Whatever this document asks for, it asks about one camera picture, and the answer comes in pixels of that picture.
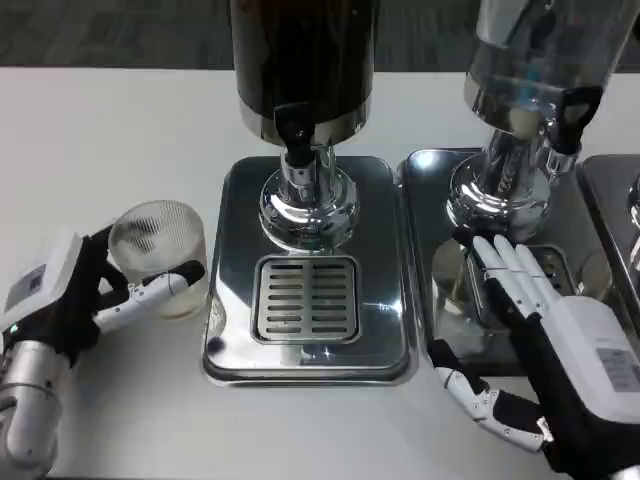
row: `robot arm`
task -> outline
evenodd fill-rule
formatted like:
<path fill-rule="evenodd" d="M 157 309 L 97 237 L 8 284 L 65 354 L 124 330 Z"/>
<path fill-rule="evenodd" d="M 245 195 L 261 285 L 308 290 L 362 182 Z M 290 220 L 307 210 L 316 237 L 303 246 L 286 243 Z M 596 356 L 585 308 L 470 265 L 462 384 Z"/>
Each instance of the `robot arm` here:
<path fill-rule="evenodd" d="M 205 274 L 196 261 L 127 285 L 107 262 L 104 232 L 59 232 L 11 288 L 0 370 L 0 478 L 44 476 L 56 458 L 63 377 L 101 333 L 127 325 Z M 114 290 L 100 296 L 106 277 Z"/>
<path fill-rule="evenodd" d="M 458 401 L 465 399 L 465 410 L 485 428 L 474 415 L 478 409 L 469 409 L 479 400 L 492 405 L 492 415 L 482 418 L 492 418 L 493 425 L 527 425 L 518 429 L 518 436 L 529 441 L 507 439 L 528 450 L 539 445 L 558 472 L 577 479 L 620 478 L 633 472 L 640 465 L 640 362 L 614 313 L 591 298 L 559 296 L 523 245 L 514 249 L 500 236 L 493 245 L 478 236 L 463 243 L 484 271 L 489 303 L 510 330 L 540 406 L 536 410 L 527 401 L 507 397 L 509 422 L 487 399 L 493 391 L 469 372 L 453 369 L 466 394 L 456 394 L 446 380 L 450 375 L 439 372 L 445 388 Z M 442 355 L 434 354 L 443 349 L 439 342 L 428 348 L 436 370 L 442 369 Z M 475 394 L 472 403 L 466 385 Z M 499 427 L 487 429 L 500 435 Z M 540 444 L 531 441 L 536 435 Z"/>

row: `slotted grill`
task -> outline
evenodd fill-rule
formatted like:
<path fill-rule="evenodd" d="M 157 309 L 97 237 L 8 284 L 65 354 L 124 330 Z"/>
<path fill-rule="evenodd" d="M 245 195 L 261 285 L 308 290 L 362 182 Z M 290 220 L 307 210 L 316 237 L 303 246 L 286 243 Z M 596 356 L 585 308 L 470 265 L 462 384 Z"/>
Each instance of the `slotted grill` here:
<path fill-rule="evenodd" d="M 264 341 L 339 342 L 358 329 L 348 257 L 270 257 L 259 267 L 256 330 Z"/>

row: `metal base plate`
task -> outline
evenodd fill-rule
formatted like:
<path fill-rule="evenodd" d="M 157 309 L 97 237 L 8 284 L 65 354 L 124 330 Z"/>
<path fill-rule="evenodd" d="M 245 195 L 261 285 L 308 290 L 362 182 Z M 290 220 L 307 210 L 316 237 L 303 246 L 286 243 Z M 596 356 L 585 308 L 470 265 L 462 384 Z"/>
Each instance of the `metal base plate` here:
<path fill-rule="evenodd" d="M 456 268 L 455 259 L 443 261 L 442 256 L 434 257 L 453 234 L 453 225 L 446 214 L 451 175 L 464 159 L 478 151 L 421 150 L 400 167 L 410 229 L 409 262 L 415 269 L 412 293 L 418 300 L 416 309 L 427 339 L 438 334 L 451 343 L 464 343 L 462 361 L 480 375 L 519 375 L 520 368 L 504 329 L 478 321 L 472 295 L 452 301 L 451 295 L 434 281 L 443 268 L 452 271 Z M 589 290 L 585 285 L 593 282 L 585 278 L 584 266 L 603 252 L 573 175 L 565 175 L 552 189 L 549 217 L 529 244 L 553 247 L 566 260 L 578 291 Z"/>
<path fill-rule="evenodd" d="M 260 192 L 279 165 L 276 157 L 247 158 L 227 176 L 205 372 L 223 384 L 398 383 L 412 371 L 405 319 L 413 312 L 405 307 L 393 172 L 373 157 L 338 157 L 358 186 L 357 224 L 338 247 L 301 256 L 272 242 L 259 219 Z"/>

